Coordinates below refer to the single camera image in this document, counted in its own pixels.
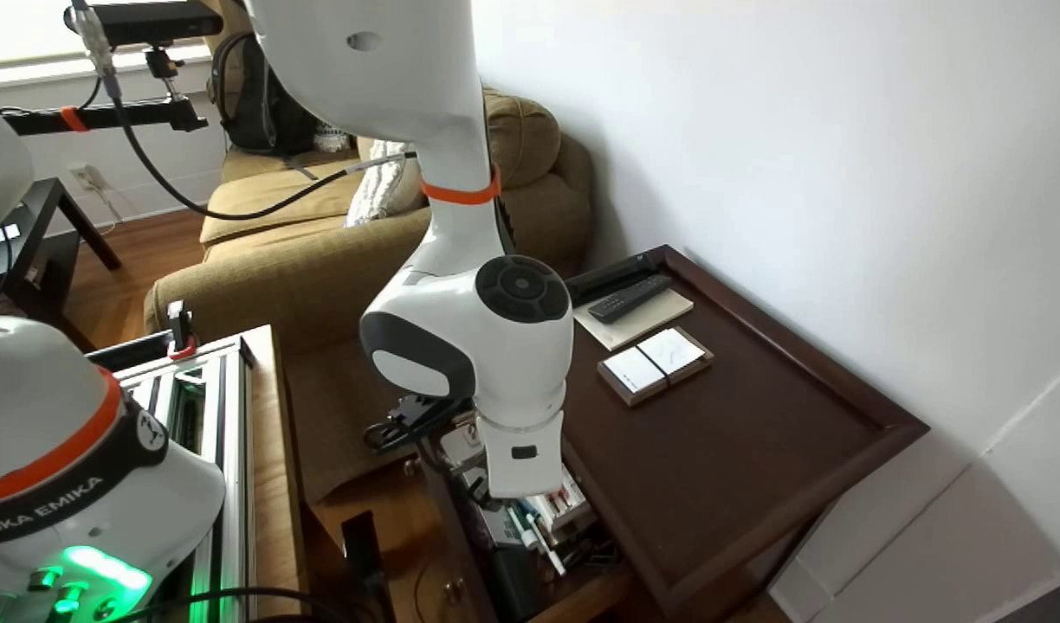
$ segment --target window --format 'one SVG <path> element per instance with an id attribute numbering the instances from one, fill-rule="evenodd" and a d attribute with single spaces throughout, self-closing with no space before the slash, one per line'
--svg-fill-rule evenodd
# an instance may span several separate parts
<path id="1" fill-rule="evenodd" d="M 83 54 L 83 40 L 62 23 L 68 0 L 2 0 L 0 65 Z"/>

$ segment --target floor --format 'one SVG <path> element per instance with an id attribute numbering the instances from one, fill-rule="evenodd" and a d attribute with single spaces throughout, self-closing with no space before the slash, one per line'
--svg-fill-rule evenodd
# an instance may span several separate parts
<path id="1" fill-rule="evenodd" d="M 147 331 L 141 299 L 148 284 L 178 267 L 197 262 L 202 217 L 178 210 L 147 220 L 126 220 L 107 233 L 121 255 L 121 270 L 105 270 L 88 245 L 78 245 L 67 314 L 96 346 L 126 344 Z M 413 465 L 390 466 L 371 480 L 351 485 L 311 509 L 334 542 L 341 524 L 356 514 L 375 514 L 380 558 L 387 570 L 396 621 L 401 623 L 466 623 L 473 621 L 456 592 L 456 570 L 447 560 L 436 507 L 425 494 L 421 473 Z M 642 608 L 604 621 L 643 621 Z M 786 623 L 772 598 L 759 598 L 730 615 L 730 623 Z"/>

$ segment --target wall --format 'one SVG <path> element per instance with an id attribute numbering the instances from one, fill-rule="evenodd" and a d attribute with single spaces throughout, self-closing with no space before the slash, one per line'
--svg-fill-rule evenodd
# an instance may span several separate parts
<path id="1" fill-rule="evenodd" d="M 174 84 L 184 97 L 193 97 L 193 107 L 202 117 L 209 117 L 209 128 L 174 132 L 171 126 L 134 126 L 140 143 L 157 169 L 197 203 L 215 189 L 222 151 L 227 145 L 226 132 L 219 128 L 215 105 L 204 97 L 209 77 L 211 68 L 204 58 L 187 54 L 187 65 Z M 57 110 L 83 105 L 89 84 L 93 80 L 88 64 L 62 64 L 46 68 L 46 77 L 0 72 L 0 107 Z M 121 64 L 121 90 L 126 105 L 164 99 L 164 84 L 151 80 L 134 54 Z M 62 178 L 67 189 L 96 225 L 178 210 L 178 201 L 147 173 L 119 128 L 88 134 L 29 134 L 23 145 L 36 158 L 36 173 Z M 83 163 L 100 169 L 107 189 L 89 193 L 76 182 L 76 178 L 68 178 L 68 169 Z"/>
<path id="2" fill-rule="evenodd" d="M 841 497 L 796 621 L 971 621 L 1060 568 L 1060 0 L 473 0 L 596 151 L 596 260 L 673 242 L 935 433 Z"/>

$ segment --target white wall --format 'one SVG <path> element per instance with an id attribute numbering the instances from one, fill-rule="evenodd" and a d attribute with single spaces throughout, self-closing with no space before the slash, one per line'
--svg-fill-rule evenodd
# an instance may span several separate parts
<path id="1" fill-rule="evenodd" d="M 178 77 L 178 90 L 193 99 L 202 117 L 209 117 L 209 128 L 174 132 L 171 126 L 134 126 L 157 169 L 165 173 L 165 180 L 190 201 L 209 201 L 209 193 L 219 188 L 222 151 L 227 145 L 226 132 L 219 128 L 215 105 L 204 97 L 209 77 L 211 68 L 204 64 L 187 64 Z M 51 68 L 51 77 L 38 80 L 14 80 L 14 72 L 0 72 L 0 107 L 74 107 L 89 95 L 89 84 L 88 64 L 62 64 Z M 141 58 L 127 58 L 121 68 L 121 90 L 126 105 L 164 99 L 164 87 L 141 68 Z M 36 158 L 36 173 L 62 178 L 68 193 L 96 225 L 178 210 L 178 201 L 148 178 L 119 128 L 96 128 L 88 134 L 29 134 L 23 145 Z M 100 193 L 78 189 L 68 169 L 83 163 L 96 167 L 112 188 Z"/>
<path id="2" fill-rule="evenodd" d="M 679 245 L 935 429 L 796 554 L 796 621 L 1060 568 L 1060 0 L 473 8 L 486 80 L 596 157 L 598 260 Z"/>

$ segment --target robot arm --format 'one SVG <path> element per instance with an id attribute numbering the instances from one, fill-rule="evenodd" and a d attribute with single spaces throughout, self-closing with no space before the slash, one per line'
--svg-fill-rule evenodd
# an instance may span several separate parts
<path id="1" fill-rule="evenodd" d="M 431 233 L 360 319 L 396 387 L 472 399 L 487 492 L 561 487 L 570 305 L 503 242 L 466 0 L 248 0 L 286 95 L 315 117 L 413 143 Z"/>

